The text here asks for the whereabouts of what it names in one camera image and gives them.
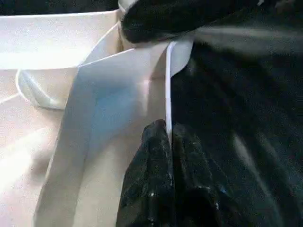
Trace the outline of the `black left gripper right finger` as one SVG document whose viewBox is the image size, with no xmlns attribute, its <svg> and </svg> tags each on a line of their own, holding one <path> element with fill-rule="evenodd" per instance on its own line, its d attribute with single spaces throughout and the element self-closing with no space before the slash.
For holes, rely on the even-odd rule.
<svg viewBox="0 0 303 227">
<path fill-rule="evenodd" d="M 237 210 L 215 186 L 200 140 L 186 125 L 174 125 L 172 151 L 178 226 L 235 227 Z"/>
</svg>

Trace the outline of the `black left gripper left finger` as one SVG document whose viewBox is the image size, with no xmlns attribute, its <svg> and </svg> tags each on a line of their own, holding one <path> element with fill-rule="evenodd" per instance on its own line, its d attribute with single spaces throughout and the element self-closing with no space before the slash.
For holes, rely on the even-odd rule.
<svg viewBox="0 0 303 227">
<path fill-rule="evenodd" d="M 175 226 L 172 151 L 162 119 L 147 125 L 123 180 L 117 226 Z"/>
</svg>

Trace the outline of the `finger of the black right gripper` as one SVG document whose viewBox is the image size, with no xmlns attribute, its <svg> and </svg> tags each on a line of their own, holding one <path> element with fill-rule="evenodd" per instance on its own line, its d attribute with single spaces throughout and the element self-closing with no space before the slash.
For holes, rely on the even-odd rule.
<svg viewBox="0 0 303 227">
<path fill-rule="evenodd" d="M 154 42 L 256 7 L 257 0 L 137 0 L 126 11 L 121 29 L 133 44 Z"/>
</svg>

